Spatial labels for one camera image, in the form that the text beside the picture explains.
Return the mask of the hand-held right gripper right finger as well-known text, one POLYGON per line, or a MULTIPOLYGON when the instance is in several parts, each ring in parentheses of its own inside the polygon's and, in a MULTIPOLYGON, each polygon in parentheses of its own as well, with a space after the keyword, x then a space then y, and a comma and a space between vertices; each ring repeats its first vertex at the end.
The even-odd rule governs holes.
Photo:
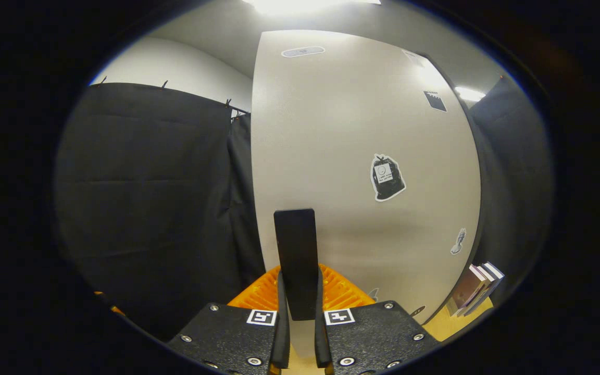
POLYGON ((375 302, 325 265, 315 309, 316 362, 326 374, 391 374, 440 346, 401 304, 375 302))

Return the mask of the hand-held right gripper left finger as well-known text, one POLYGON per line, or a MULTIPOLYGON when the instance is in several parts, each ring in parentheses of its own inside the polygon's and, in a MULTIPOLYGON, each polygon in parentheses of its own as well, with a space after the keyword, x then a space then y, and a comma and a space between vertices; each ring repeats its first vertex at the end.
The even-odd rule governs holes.
POLYGON ((169 342, 217 374, 280 374, 290 361, 290 318, 281 268, 227 304, 206 304, 169 342))

